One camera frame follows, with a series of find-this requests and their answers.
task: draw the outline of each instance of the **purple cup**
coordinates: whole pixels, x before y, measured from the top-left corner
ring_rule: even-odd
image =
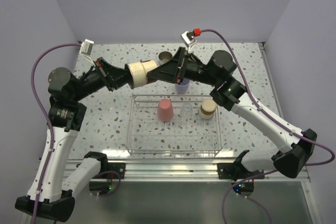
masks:
[[[189,88],[189,79],[183,79],[180,84],[175,83],[175,90],[177,94],[185,94]]]

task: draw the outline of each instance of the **pink cup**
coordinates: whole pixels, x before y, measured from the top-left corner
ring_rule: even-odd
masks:
[[[168,99],[162,99],[159,102],[158,107],[158,117],[163,122],[170,121],[174,116],[174,109],[172,102]]]

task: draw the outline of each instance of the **speckled countertop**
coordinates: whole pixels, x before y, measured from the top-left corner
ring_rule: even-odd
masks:
[[[104,57],[112,65],[123,67],[125,63],[140,60],[157,60],[162,51],[170,51],[173,55],[182,44],[110,44],[95,45],[93,60]],[[239,63],[249,81],[253,94],[274,112],[277,106],[270,86],[266,68],[257,43],[231,44]],[[207,63],[215,50],[227,50],[224,44],[199,43],[193,48],[203,63]],[[89,62],[79,57],[75,75],[79,76],[90,68]],[[238,70],[233,74],[243,81]],[[209,94],[212,87],[191,82],[188,94]],[[131,96],[134,94],[174,94],[173,84],[157,81],[144,87],[131,90],[128,86],[109,92],[106,88],[82,100],[87,112],[81,131],[71,149],[69,159],[82,159],[88,151],[106,153],[109,158],[139,158],[130,155],[126,150],[129,110]],[[273,143],[250,123],[234,113],[219,108],[223,149],[217,157],[237,156],[243,150],[258,152],[275,147]],[[144,155],[140,158],[155,158]]]

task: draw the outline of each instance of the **red cable end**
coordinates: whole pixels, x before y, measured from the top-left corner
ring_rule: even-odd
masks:
[[[194,32],[194,36],[195,37],[197,37],[197,36],[199,36],[199,35],[201,35],[201,29],[199,29],[199,28],[195,28],[194,30],[193,30],[193,32]]]

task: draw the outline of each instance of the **wire rack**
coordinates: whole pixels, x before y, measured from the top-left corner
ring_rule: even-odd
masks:
[[[169,122],[157,117],[159,101],[171,100],[174,116]],[[198,115],[207,95],[132,95],[126,147],[130,154],[162,157],[214,157],[222,149],[218,109],[210,120]],[[183,113],[188,105],[190,111]]]

